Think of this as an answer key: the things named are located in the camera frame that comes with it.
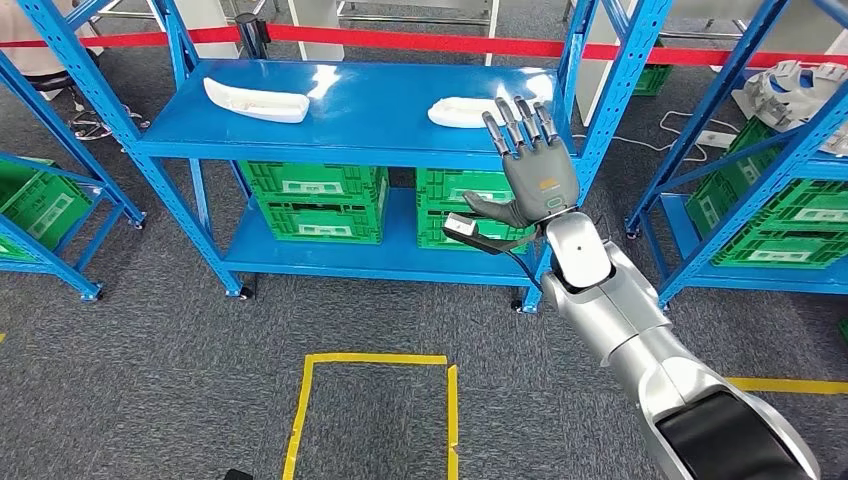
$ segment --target yellow tape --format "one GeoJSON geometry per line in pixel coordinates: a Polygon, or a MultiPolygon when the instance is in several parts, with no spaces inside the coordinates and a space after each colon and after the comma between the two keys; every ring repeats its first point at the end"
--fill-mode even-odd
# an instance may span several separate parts
{"type": "MultiPolygon", "coordinates": [[[[401,353],[313,353],[306,356],[303,362],[303,380],[300,384],[300,396],[297,400],[297,413],[292,425],[289,446],[283,465],[282,480],[294,480],[294,468],[297,463],[297,451],[300,448],[300,437],[303,424],[306,421],[306,410],[309,407],[309,394],[312,391],[312,374],[316,363],[392,363],[405,365],[447,365],[448,357],[444,355],[414,355],[401,353]]],[[[454,396],[456,395],[456,366],[454,369],[454,396]]],[[[450,388],[450,370],[448,370],[448,386],[450,388]]]]}
{"type": "Polygon", "coordinates": [[[448,368],[448,447],[459,444],[459,395],[456,365],[448,368]]]}
{"type": "Polygon", "coordinates": [[[456,365],[448,367],[448,480],[459,479],[459,392],[456,365]]]}
{"type": "Polygon", "coordinates": [[[444,355],[409,355],[403,353],[313,353],[313,363],[401,363],[409,365],[447,365],[444,355]]]}
{"type": "Polygon", "coordinates": [[[448,450],[448,480],[459,480],[459,455],[453,448],[448,450]]]}
{"type": "Polygon", "coordinates": [[[297,449],[300,447],[300,435],[303,432],[303,422],[306,421],[306,408],[309,406],[309,392],[312,391],[313,361],[306,356],[303,362],[303,380],[300,384],[300,397],[297,400],[297,414],[292,425],[289,448],[286,451],[286,461],[283,467],[283,480],[294,479],[294,465],[297,462],[297,449]]]}
{"type": "Polygon", "coordinates": [[[848,382],[744,377],[729,377],[727,380],[735,385],[736,388],[747,391],[812,393],[823,395],[848,394],[848,382]]]}

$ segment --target metal rack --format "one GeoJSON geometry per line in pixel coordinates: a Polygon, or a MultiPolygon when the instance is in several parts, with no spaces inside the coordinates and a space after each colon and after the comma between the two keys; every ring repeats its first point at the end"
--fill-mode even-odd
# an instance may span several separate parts
{"type": "MultiPolygon", "coordinates": [[[[706,166],[676,176],[689,149],[695,144],[716,108],[737,84],[748,60],[756,52],[789,0],[766,0],[754,16],[727,63],[710,85],[680,138],[663,161],[639,203],[626,219],[631,238],[644,234],[662,276],[658,289],[666,305],[685,287],[786,290],[813,293],[848,293],[848,257],[826,270],[784,268],[716,267],[710,260],[748,220],[793,179],[848,181],[848,159],[820,152],[824,141],[848,119],[848,83],[806,125],[778,134],[756,145],[727,155],[706,166]],[[783,145],[772,164],[762,173],[704,239],[700,239],[684,209],[688,195],[670,193],[681,185],[717,171],[721,167],[760,150],[783,145]],[[680,255],[680,264],[670,270],[651,225],[657,208],[665,213],[680,255]]],[[[842,26],[848,27],[848,10],[835,0],[815,0],[842,26]]]]}
{"type": "MultiPolygon", "coordinates": [[[[177,91],[151,127],[140,132],[73,35],[69,19],[94,14],[105,3],[88,0],[64,18],[49,0],[19,0],[47,44],[68,66],[114,137],[148,179],[224,284],[228,296],[247,298],[239,272],[323,275],[527,287],[520,309],[535,312],[541,292],[509,258],[473,251],[419,249],[415,241],[414,191],[392,188],[380,246],[276,241],[250,189],[234,169],[246,200],[241,222],[226,250],[215,243],[202,175],[205,162],[224,160],[318,162],[498,171],[501,161],[479,130],[449,129],[424,112],[439,98],[523,95],[553,98],[557,128],[580,178],[580,202],[612,140],[670,2],[643,0],[621,16],[621,47],[601,96],[602,108],[577,149],[569,120],[575,73],[598,0],[581,0],[557,69],[462,65],[320,63],[199,59],[172,0],[156,0],[166,25],[177,91]],[[205,76],[253,89],[309,91],[303,123],[282,125],[233,114],[208,100],[205,76]],[[397,100],[403,99],[403,108],[397,100]],[[165,158],[188,159],[197,213],[169,178],[165,158]]],[[[607,10],[620,4],[603,1],[607,10]]],[[[537,278],[550,268],[550,250],[524,256],[537,278]]]]}
{"type": "Polygon", "coordinates": [[[71,131],[53,109],[2,52],[0,52],[0,81],[47,126],[48,130],[59,140],[59,143],[70,153],[71,157],[89,172],[90,177],[49,167],[6,152],[0,152],[0,160],[69,178],[76,182],[92,200],[86,213],[52,250],[40,244],[11,220],[0,215],[0,235],[12,239],[17,246],[36,260],[35,262],[0,260],[0,270],[55,275],[79,291],[83,301],[95,301],[100,298],[103,285],[87,279],[83,275],[83,271],[121,216],[126,215],[130,225],[140,230],[144,227],[145,214],[121,191],[118,184],[112,180],[80,141],[71,134],[71,131]],[[100,228],[83,248],[75,262],[69,263],[62,259],[61,255],[65,249],[103,201],[111,203],[112,209],[100,228]]]}

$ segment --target gray carpet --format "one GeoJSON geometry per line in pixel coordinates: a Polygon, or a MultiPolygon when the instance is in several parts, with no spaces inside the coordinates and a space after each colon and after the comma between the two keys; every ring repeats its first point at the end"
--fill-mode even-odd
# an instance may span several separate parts
{"type": "MultiPolygon", "coordinates": [[[[502,35],[561,35],[559,2],[505,3],[502,35]]],[[[400,10],[444,14],[391,7],[400,10]]],[[[139,25],[104,21],[101,28],[139,25]]],[[[292,44],[272,48],[275,57],[295,54],[292,44]]],[[[349,49],[348,58],[482,61],[364,49],[349,49]]],[[[102,68],[119,96],[147,116],[173,90],[163,49],[109,51],[102,68]]],[[[632,100],[618,134],[669,143],[656,123],[667,110],[691,111],[710,78],[706,69],[676,68],[660,97],[632,100]]],[[[0,149],[72,168],[6,91],[0,105],[0,149]]],[[[55,105],[68,114],[67,98],[55,105]]],[[[730,107],[721,118],[741,121],[730,107]]],[[[609,373],[549,309],[512,313],[515,289],[263,275],[256,300],[227,299],[117,145],[87,145],[149,212],[148,226],[117,227],[95,256],[88,273],[106,284],[97,304],[78,302],[51,277],[0,274],[0,332],[8,335],[0,344],[0,478],[215,479],[233,467],[278,478],[303,357],[322,351],[445,354],[457,364],[461,478],[658,478],[609,373]]],[[[647,245],[625,241],[620,219],[660,161],[651,150],[614,143],[586,205],[609,219],[613,238],[654,281],[647,245]]],[[[168,168],[187,191],[185,164],[168,168]]],[[[409,182],[408,172],[393,174],[395,183],[409,182]]],[[[207,180],[225,243],[242,200],[225,165],[210,166],[207,180]]],[[[668,232],[659,235],[670,247],[668,232]]],[[[848,347],[835,325],[846,315],[840,297],[704,289],[684,291],[669,311],[683,342],[721,373],[841,380],[848,380],[848,347]]],[[[317,366],[296,478],[442,478],[445,396],[442,367],[317,366]]],[[[838,478],[848,467],[846,398],[766,398],[810,442],[825,478],[838,478]]]]}

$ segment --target robotic arm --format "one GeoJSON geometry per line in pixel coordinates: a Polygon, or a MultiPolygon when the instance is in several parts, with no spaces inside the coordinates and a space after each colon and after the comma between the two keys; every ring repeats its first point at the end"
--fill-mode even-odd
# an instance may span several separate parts
{"type": "Polygon", "coordinates": [[[536,233],[518,242],[488,239],[457,214],[448,217],[445,233],[491,254],[545,236],[553,251],[551,271],[541,281],[545,296],[601,366],[613,369],[668,479],[818,479],[819,466],[798,432],[769,404],[692,355],[671,333],[656,290],[577,211],[577,175],[545,107],[531,109],[515,98],[525,138],[506,101],[495,102],[516,152],[489,112],[483,120],[515,200],[498,204],[473,192],[464,197],[477,214],[517,228],[535,225],[536,233]]]}

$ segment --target green plastic crate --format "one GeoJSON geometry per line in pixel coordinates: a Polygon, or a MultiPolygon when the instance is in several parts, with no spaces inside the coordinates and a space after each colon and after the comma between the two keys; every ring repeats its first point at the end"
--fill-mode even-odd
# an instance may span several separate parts
{"type": "Polygon", "coordinates": [[[380,244],[388,178],[375,204],[313,204],[257,198],[274,238],[282,241],[380,244]]]}
{"type": "Polygon", "coordinates": [[[765,230],[848,232],[848,182],[793,180],[751,223],[765,230]]]}
{"type": "MultiPolygon", "coordinates": [[[[761,142],[773,135],[771,128],[751,118],[730,144],[725,155],[761,142]]],[[[704,177],[686,203],[689,219],[703,238],[721,220],[779,153],[778,148],[761,150],[704,177]]]]}
{"type": "Polygon", "coordinates": [[[283,202],[373,204],[386,167],[239,162],[253,192],[283,202]]]}
{"type": "MultiPolygon", "coordinates": [[[[53,165],[50,160],[29,160],[53,165]]],[[[0,214],[48,249],[56,248],[90,205],[91,199],[68,178],[0,162],[0,214]]],[[[8,238],[0,238],[0,245],[0,258],[32,260],[8,238]]]]}
{"type": "MultiPolygon", "coordinates": [[[[654,46],[662,47],[663,44],[657,40],[657,43],[655,43],[654,46]]],[[[671,65],[645,65],[645,68],[642,69],[642,74],[639,75],[639,80],[636,81],[633,96],[657,96],[660,88],[663,86],[668,76],[671,75],[671,69],[671,65]]]]}
{"type": "Polygon", "coordinates": [[[499,203],[515,198],[503,172],[417,168],[415,185],[419,211],[468,212],[470,209],[462,198],[466,190],[499,203]]]}
{"type": "MultiPolygon", "coordinates": [[[[737,152],[748,146],[762,142],[774,135],[774,131],[756,117],[752,117],[736,135],[725,155],[737,152]]],[[[719,172],[733,186],[737,197],[741,197],[748,188],[760,178],[762,172],[777,158],[779,147],[758,151],[748,157],[723,167],[719,172]]]]}
{"type": "Polygon", "coordinates": [[[22,248],[12,243],[10,239],[0,236],[0,260],[33,260],[32,256],[22,248]]]}
{"type": "Polygon", "coordinates": [[[686,201],[686,213],[702,238],[730,210],[736,198],[733,186],[720,172],[704,177],[698,189],[686,201]]]}
{"type": "MultiPolygon", "coordinates": [[[[456,240],[448,238],[442,226],[450,211],[430,210],[418,211],[418,246],[421,248],[447,248],[457,250],[474,250],[456,240]]],[[[479,232],[490,238],[499,240],[517,240],[529,235],[532,228],[514,228],[490,218],[481,218],[476,214],[463,214],[477,221],[479,232]]],[[[515,253],[524,253],[527,245],[513,249],[515,253]]]]}
{"type": "Polygon", "coordinates": [[[772,231],[748,225],[712,263],[722,267],[824,269],[848,253],[848,233],[772,231]]]}

